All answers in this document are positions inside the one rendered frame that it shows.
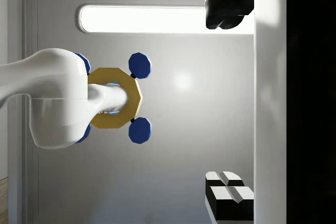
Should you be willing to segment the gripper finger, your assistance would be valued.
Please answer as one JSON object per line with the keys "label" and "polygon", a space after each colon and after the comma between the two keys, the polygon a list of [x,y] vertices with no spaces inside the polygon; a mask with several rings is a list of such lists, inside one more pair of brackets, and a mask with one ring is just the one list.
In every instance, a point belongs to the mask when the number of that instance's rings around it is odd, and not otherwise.
{"label": "gripper finger", "polygon": [[254,224],[254,192],[233,172],[205,174],[205,205],[212,224]]}
{"label": "gripper finger", "polygon": [[207,29],[232,29],[254,10],[254,0],[206,0]]}

